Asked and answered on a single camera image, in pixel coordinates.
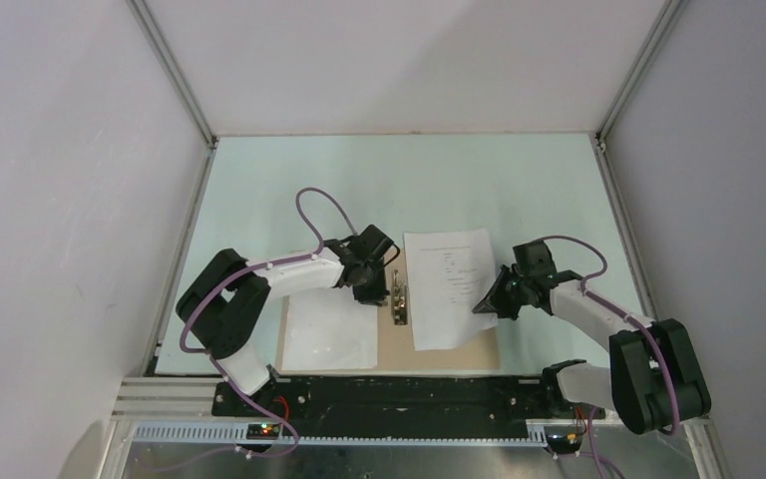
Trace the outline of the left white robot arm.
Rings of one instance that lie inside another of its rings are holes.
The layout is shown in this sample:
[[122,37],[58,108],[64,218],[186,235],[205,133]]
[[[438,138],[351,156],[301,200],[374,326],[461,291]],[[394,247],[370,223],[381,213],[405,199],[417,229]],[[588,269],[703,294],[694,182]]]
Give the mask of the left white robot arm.
[[395,242],[370,225],[344,239],[324,239],[309,252],[252,263],[233,248],[217,252],[178,299],[184,323],[180,347],[192,334],[224,380],[237,389],[236,401],[251,415],[263,415],[275,402],[271,373],[255,352],[252,335],[271,302],[314,289],[349,288],[364,306],[381,306],[386,286],[386,255]]

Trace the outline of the printed white paper sheet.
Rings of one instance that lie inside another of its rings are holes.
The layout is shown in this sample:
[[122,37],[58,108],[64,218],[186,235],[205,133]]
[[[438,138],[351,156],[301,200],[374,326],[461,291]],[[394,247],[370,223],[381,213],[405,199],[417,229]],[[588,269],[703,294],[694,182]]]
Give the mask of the printed white paper sheet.
[[405,233],[404,246],[416,350],[455,349],[497,326],[495,314],[473,312],[497,275],[487,230]]

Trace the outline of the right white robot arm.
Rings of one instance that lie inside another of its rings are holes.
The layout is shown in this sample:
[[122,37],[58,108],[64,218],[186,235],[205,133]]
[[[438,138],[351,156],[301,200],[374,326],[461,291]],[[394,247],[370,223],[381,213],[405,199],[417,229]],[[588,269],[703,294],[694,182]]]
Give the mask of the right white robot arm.
[[565,417],[579,404],[613,411],[631,432],[673,435],[685,420],[707,415],[712,398],[689,332],[677,319],[636,314],[596,291],[592,282],[608,263],[588,274],[560,270],[546,236],[515,246],[472,308],[515,320],[525,307],[565,321],[608,354],[606,366],[571,359],[544,368],[540,402],[546,413]]

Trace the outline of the metal folder clip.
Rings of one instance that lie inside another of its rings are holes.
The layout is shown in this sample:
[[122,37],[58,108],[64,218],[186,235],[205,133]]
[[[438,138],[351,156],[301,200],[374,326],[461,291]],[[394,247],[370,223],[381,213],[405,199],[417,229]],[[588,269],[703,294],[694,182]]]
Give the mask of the metal folder clip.
[[391,276],[391,315],[397,326],[409,324],[408,283],[406,276],[398,268],[392,270]]

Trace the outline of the brown cardboard folder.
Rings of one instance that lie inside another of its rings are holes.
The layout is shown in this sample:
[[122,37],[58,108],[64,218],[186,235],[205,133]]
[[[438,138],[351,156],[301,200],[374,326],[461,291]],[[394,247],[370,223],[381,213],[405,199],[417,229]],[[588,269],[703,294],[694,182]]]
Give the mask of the brown cardboard folder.
[[414,347],[412,324],[393,323],[391,308],[378,308],[378,363],[373,369],[356,371],[284,372],[280,369],[284,321],[288,298],[283,301],[274,367],[287,375],[467,375],[500,369],[496,334],[486,330],[465,345],[447,350],[418,351]]

